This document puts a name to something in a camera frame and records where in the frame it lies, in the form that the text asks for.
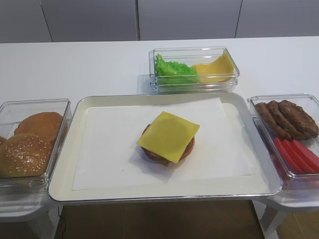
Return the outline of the yellow cheese slice on burger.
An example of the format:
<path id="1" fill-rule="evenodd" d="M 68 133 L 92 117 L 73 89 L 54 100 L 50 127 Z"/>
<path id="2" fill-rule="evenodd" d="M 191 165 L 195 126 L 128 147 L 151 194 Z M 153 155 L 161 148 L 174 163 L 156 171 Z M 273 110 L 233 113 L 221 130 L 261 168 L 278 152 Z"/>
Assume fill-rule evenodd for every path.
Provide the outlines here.
<path id="1" fill-rule="evenodd" d="M 145 130 L 137 144 L 170 161 L 178 163 L 200 125 L 168 112 L 162 112 Z"/>

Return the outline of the left brown meat patty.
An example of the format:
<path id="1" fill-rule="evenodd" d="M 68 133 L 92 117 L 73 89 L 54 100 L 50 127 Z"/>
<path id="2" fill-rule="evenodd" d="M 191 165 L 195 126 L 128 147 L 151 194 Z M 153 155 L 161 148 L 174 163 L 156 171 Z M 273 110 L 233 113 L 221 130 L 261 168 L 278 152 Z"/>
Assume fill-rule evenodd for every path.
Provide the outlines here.
<path id="1" fill-rule="evenodd" d="M 270 111 L 267 109 L 266 103 L 258 103 L 255 105 L 256 111 L 268 128 L 280 139 L 291 140 L 292 136 L 276 122 Z"/>

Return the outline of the plain bun bottom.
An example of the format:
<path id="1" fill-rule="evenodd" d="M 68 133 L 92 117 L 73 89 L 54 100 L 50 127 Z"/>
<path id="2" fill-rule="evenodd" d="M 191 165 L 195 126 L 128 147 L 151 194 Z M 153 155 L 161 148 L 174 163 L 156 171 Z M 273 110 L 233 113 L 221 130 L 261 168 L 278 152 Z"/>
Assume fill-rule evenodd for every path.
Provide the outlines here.
<path id="1" fill-rule="evenodd" d="M 58 135 L 63 116 L 57 112 L 42 112 L 25 118 L 15 129 L 14 135 L 29 133 L 39 136 L 53 145 Z"/>

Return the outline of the green lettuce leaf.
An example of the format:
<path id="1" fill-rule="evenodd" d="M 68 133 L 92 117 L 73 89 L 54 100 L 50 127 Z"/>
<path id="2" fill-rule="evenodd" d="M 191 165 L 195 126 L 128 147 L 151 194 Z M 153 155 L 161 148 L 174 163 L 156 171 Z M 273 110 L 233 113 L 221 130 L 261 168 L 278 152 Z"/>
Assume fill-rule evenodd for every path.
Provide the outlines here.
<path id="1" fill-rule="evenodd" d="M 199 76 L 194 66 L 176 61 L 164 61 L 163 57 L 156 56 L 156 72 L 159 85 L 197 84 Z"/>

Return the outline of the middle red tomato slice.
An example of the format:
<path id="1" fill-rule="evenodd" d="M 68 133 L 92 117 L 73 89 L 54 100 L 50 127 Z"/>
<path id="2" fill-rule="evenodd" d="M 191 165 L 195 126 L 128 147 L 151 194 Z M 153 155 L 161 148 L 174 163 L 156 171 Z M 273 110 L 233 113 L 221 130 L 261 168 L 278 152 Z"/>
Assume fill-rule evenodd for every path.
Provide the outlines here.
<path id="1" fill-rule="evenodd" d="M 289 141 L 282 141 L 283 147 L 286 150 L 287 154 L 290 156 L 292 161 L 302 170 L 303 173 L 315 173 L 315 171 L 304 162 L 304 160 L 293 150 Z"/>

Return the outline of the yellow cheese slice in box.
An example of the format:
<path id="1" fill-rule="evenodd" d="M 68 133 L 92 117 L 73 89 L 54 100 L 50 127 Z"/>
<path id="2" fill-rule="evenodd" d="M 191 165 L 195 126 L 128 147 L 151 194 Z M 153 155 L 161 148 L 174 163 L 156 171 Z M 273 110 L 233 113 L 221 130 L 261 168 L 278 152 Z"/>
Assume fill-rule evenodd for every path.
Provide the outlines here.
<path id="1" fill-rule="evenodd" d="M 215 61 L 195 64 L 194 68 L 201 83 L 218 83 L 231 79 L 235 67 L 230 56 L 223 53 Z"/>

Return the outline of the red tomato slice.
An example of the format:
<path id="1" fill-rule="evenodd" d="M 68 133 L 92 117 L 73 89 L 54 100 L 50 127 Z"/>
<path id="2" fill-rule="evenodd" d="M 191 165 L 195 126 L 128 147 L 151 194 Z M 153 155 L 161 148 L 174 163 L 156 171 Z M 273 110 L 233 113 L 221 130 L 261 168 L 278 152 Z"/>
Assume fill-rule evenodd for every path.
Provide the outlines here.
<path id="1" fill-rule="evenodd" d="M 315 171 L 304 162 L 304 160 L 293 150 L 289 141 L 282 141 L 283 147 L 286 150 L 287 154 L 290 156 L 292 161 L 302 170 L 303 173 L 315 173 Z"/>
<path id="2" fill-rule="evenodd" d="M 302 174 L 302 170 L 292 161 L 290 156 L 287 154 L 286 150 L 283 147 L 282 141 L 279 138 L 274 139 L 275 144 L 285 161 L 289 164 L 289 166 L 293 169 L 295 173 Z"/>
<path id="3" fill-rule="evenodd" d="M 291 146 L 311 169 L 316 173 L 319 172 L 319 157 L 316 154 L 297 140 L 293 140 Z"/>

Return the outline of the silver metal tray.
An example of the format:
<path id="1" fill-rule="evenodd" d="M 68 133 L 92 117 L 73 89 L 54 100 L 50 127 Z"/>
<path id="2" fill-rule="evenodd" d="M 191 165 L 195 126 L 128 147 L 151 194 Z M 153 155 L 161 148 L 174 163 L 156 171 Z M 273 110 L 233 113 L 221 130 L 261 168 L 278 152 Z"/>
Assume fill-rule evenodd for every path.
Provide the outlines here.
<path id="1" fill-rule="evenodd" d="M 206 179 L 179 184 L 146 184 L 115 188 L 74 190 L 73 182 L 90 108 L 164 106 L 218 98 L 244 154 L 252 164 L 249 176 Z M 57 160 L 48 192 L 63 203 L 268 196 L 281 190 L 281 180 L 270 159 L 244 99 L 235 93 L 178 95 L 91 96 L 75 109 Z"/>

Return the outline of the right red tomato slice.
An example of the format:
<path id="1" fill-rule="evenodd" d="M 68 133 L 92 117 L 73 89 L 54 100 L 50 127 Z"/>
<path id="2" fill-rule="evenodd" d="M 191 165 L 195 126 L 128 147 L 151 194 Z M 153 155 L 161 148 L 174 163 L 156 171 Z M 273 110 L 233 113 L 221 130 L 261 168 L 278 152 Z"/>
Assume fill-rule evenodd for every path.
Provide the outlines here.
<path id="1" fill-rule="evenodd" d="M 311 169 L 316 173 L 319 172 L 319 157 L 316 154 L 297 140 L 293 140 L 291 146 Z"/>

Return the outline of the middle brown meat patty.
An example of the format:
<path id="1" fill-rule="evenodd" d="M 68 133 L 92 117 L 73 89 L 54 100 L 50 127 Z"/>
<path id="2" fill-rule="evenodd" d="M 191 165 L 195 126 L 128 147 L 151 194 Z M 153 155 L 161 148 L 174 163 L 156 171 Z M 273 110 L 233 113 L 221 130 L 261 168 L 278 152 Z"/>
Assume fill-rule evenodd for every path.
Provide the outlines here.
<path id="1" fill-rule="evenodd" d="M 278 125 L 278 137 L 280 139 L 286 139 L 288 141 L 296 140 L 306 140 L 307 137 L 304 133 L 298 131 L 292 123 L 281 113 L 279 110 L 279 103 L 276 101 L 270 101 L 266 104 L 268 111 L 271 113 L 273 119 Z"/>

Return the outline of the left red tomato slice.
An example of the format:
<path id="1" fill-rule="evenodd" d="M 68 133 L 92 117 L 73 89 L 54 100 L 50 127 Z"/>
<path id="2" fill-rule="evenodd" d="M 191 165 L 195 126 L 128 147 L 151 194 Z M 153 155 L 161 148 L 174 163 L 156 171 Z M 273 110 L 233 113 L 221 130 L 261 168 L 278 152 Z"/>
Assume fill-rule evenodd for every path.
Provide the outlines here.
<path id="1" fill-rule="evenodd" d="M 289 166 L 293 169 L 295 173 L 302 174 L 302 170 L 292 161 L 290 156 L 287 154 L 286 150 L 283 147 L 282 141 L 279 138 L 274 139 L 275 144 L 285 161 L 289 164 Z"/>

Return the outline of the sesame bun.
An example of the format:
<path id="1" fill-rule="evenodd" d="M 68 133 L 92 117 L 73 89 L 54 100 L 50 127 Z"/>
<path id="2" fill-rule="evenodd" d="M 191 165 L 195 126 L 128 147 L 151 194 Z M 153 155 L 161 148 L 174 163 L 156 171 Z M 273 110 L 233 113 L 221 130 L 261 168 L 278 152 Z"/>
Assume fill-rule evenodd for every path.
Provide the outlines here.
<path id="1" fill-rule="evenodd" d="M 6 138 L 0 136 L 0 144 L 3 144 L 6 141 Z"/>
<path id="2" fill-rule="evenodd" d="M 47 168 L 52 145 L 37 135 L 22 133 L 0 146 L 0 177 L 16 178 L 42 175 Z"/>

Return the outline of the clear box with lettuce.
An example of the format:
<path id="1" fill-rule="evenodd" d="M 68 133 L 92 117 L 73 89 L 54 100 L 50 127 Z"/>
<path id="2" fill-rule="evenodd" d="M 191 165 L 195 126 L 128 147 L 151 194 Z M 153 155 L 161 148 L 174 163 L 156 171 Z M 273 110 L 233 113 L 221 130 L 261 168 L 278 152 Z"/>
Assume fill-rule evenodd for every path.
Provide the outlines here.
<path id="1" fill-rule="evenodd" d="M 159 85 L 156 72 L 156 56 L 160 54 L 164 61 L 176 61 L 191 67 L 200 63 L 211 63 L 223 53 L 227 53 L 234 64 L 231 79 L 218 83 Z M 240 71 L 225 46 L 186 47 L 186 48 L 155 48 L 149 51 L 150 86 L 158 94 L 180 94 L 199 92 L 232 92 L 238 84 Z"/>

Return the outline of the right brown meat patty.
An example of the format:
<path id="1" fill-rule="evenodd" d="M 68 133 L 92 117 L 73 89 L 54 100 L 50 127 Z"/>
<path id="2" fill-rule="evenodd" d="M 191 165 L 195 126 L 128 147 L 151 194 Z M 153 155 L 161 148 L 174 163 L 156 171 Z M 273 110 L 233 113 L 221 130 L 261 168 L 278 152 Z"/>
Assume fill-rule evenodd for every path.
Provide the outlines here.
<path id="1" fill-rule="evenodd" d="M 319 127 L 315 120 L 297 104 L 283 100 L 279 102 L 279 110 L 285 118 L 307 138 L 316 138 L 319 135 Z"/>

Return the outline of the sesame top bun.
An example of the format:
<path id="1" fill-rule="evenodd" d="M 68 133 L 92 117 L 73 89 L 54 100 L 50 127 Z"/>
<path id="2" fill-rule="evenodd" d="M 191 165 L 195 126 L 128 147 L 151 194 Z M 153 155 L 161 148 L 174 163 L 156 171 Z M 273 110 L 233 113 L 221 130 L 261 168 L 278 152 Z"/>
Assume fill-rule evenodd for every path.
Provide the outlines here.
<path id="1" fill-rule="evenodd" d="M 47 168 L 52 145 L 37 135 L 22 133 L 0 146 L 0 177 L 16 178 L 42 175 Z"/>

